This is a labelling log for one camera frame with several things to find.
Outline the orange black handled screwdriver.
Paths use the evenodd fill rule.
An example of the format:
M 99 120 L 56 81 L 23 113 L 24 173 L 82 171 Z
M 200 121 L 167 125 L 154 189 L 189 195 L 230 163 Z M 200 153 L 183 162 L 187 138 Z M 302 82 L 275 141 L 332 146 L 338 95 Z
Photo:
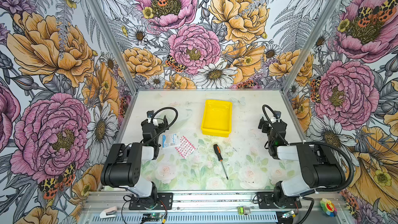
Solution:
M 223 168 L 223 171 L 224 171 L 224 174 L 225 174 L 225 176 L 226 176 L 226 179 L 229 180 L 229 177 L 228 177 L 228 175 L 227 175 L 226 168 L 225 168 L 225 166 L 224 166 L 224 164 L 223 164 L 223 157 L 222 157 L 222 155 L 221 155 L 220 147 L 219 147 L 217 144 L 214 144 L 214 145 L 213 145 L 213 148 L 214 148 L 214 152 L 215 152 L 215 154 L 216 154 L 216 156 L 217 156 L 218 161 L 221 163 L 221 166 L 222 166 L 222 168 Z

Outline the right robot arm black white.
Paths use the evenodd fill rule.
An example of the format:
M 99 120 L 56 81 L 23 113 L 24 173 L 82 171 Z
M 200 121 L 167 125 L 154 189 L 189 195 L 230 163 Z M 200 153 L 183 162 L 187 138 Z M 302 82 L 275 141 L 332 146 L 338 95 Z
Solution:
M 316 192 L 335 192 L 346 188 L 353 179 L 353 165 L 346 175 L 334 153 L 343 151 L 323 142 L 288 143 L 287 124 L 276 114 L 274 119 L 264 115 L 258 128 L 267 135 L 265 149 L 275 160 L 296 161 L 298 174 L 275 183 L 273 191 L 259 192 L 254 200 L 259 208 L 301 207 L 300 199 Z

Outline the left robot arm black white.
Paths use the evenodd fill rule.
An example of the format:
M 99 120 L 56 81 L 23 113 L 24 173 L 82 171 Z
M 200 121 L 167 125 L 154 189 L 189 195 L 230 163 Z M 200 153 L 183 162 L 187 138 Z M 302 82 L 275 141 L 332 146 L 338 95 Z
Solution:
M 124 189 L 132 194 L 133 210 L 154 209 L 160 203 L 154 182 L 141 176 L 142 163 L 157 159 L 160 151 L 159 136 L 168 126 L 167 117 L 155 119 L 158 110 L 148 111 L 141 123 L 143 140 L 138 143 L 112 145 L 101 172 L 101 184 Z

